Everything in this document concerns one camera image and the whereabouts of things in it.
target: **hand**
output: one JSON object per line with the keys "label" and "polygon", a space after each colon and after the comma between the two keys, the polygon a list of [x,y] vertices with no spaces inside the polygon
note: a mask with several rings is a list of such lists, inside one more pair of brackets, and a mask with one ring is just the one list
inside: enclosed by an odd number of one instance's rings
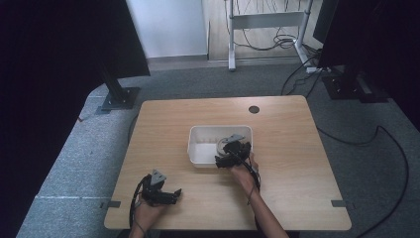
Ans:
{"label": "hand", "polygon": [[[254,153],[250,152],[249,160],[253,168],[255,170],[258,170],[259,164],[257,164],[257,162],[254,160]],[[235,181],[242,187],[245,194],[250,195],[251,191],[253,190],[253,187],[256,186],[256,182],[254,181],[254,178],[248,171],[248,169],[245,168],[244,165],[240,165],[228,168],[228,170],[234,176]]]}
{"label": "hand", "polygon": [[135,210],[135,219],[133,220],[130,238],[145,237],[147,232],[163,214],[167,205],[149,206],[145,201],[141,200],[141,204]]}

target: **person's right hand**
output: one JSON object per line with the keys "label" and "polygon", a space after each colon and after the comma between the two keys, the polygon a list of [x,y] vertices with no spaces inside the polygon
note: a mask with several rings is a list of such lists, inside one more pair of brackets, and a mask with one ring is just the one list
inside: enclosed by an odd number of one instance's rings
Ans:
{"label": "person's right hand", "polygon": [[[249,158],[251,165],[255,170],[259,169],[259,164],[254,160],[254,153],[250,152]],[[235,181],[242,187],[245,194],[248,196],[250,195],[253,187],[256,186],[256,182],[254,181],[253,176],[248,171],[248,169],[244,165],[234,166],[228,168],[228,170],[232,173],[235,178]]]}

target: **gray carpet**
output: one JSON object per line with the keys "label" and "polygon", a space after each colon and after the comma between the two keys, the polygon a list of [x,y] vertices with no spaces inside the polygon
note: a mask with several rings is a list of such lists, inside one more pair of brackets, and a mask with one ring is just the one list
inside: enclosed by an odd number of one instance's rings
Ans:
{"label": "gray carpet", "polygon": [[[150,77],[121,79],[123,86],[142,88],[133,110],[95,115],[108,92],[102,85],[86,99],[60,155],[20,229],[18,237],[117,237],[103,221],[128,146],[129,127],[146,100],[279,95],[298,64],[238,66],[153,71]],[[293,78],[304,77],[300,70]],[[306,95],[316,76],[296,88]],[[284,91],[291,88],[292,81]],[[399,107],[388,103],[333,101],[321,80],[308,97],[318,127],[354,142],[368,140],[383,126],[404,150],[410,178],[406,194],[394,214],[366,237],[418,237],[420,234],[420,134]],[[353,222],[346,232],[301,232],[301,237],[356,237],[394,205],[404,186],[404,161],[397,146],[383,132],[367,146],[339,143],[320,133],[334,175]]]}

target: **forearm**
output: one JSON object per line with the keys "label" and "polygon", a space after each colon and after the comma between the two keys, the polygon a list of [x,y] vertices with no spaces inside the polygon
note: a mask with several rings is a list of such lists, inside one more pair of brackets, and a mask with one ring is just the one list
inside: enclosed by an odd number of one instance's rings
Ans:
{"label": "forearm", "polygon": [[263,198],[257,189],[255,189],[251,194],[250,205],[253,208],[257,222],[266,237],[288,237],[274,214],[272,214],[271,210],[263,201]]}

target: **white plastic bin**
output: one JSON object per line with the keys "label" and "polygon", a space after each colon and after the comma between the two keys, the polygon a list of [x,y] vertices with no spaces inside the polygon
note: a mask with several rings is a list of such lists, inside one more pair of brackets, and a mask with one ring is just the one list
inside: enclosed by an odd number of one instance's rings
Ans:
{"label": "white plastic bin", "polygon": [[214,158],[217,156],[217,143],[233,134],[245,137],[241,143],[253,144],[253,130],[249,126],[193,126],[189,133],[189,160],[196,168],[217,168]]}

